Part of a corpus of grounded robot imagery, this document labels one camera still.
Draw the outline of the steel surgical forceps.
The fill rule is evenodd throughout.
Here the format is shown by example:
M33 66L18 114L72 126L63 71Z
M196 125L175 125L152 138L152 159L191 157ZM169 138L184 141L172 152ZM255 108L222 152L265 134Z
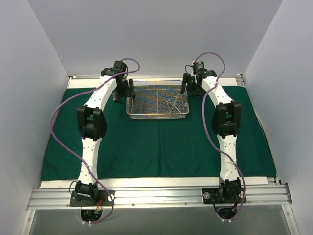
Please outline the steel surgical forceps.
M162 103L167 105L169 113L171 113L173 110L177 109L176 106L174 105L174 103L171 101L170 98L164 99L162 101Z

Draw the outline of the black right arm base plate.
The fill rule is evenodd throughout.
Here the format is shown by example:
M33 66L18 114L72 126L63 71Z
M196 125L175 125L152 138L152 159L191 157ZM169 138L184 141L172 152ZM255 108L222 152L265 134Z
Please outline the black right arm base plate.
M241 189L203 188L202 198L205 204L239 204L247 202L243 199Z

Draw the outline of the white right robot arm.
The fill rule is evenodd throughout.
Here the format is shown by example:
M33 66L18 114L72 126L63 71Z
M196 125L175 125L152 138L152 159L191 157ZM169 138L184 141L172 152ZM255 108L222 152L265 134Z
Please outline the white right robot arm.
M235 189L241 190L240 174L237 169L236 141L241 122L241 104L235 102L223 87L210 76L203 80L198 76L183 75L181 92L192 94L208 92L215 110L211 122L212 131L217 135L221 158L218 198L223 202L235 196Z

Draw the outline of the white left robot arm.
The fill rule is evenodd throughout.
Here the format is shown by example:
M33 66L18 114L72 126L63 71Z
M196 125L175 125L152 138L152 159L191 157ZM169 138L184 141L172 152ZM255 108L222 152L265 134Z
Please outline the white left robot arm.
M107 122L103 110L110 96L120 102L122 98L135 98L132 79L123 76L113 78L105 75L100 77L100 84L89 100L77 108L78 129L82 140L82 166L75 186L75 193L87 205L94 205L99 198L97 183L98 153L102 138L107 131Z

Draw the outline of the steel surgical scissors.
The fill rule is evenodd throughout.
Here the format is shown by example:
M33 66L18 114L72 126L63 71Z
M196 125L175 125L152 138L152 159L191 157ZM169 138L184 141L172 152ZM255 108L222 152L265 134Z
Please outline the steel surgical scissors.
M176 106L178 104L178 100L182 98L181 94L174 94L174 102L172 103L172 107L177 110L179 113L181 113L181 111L179 110L179 108Z

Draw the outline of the metal wire mesh tray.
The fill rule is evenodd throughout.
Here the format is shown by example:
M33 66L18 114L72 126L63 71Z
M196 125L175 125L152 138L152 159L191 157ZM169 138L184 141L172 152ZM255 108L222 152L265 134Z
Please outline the metal wire mesh tray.
M135 99L128 97L126 113L131 119L182 119L189 113L187 92L176 105L181 113L168 111L164 99L174 102L174 94L180 94L182 80L180 79L135 79L133 80Z

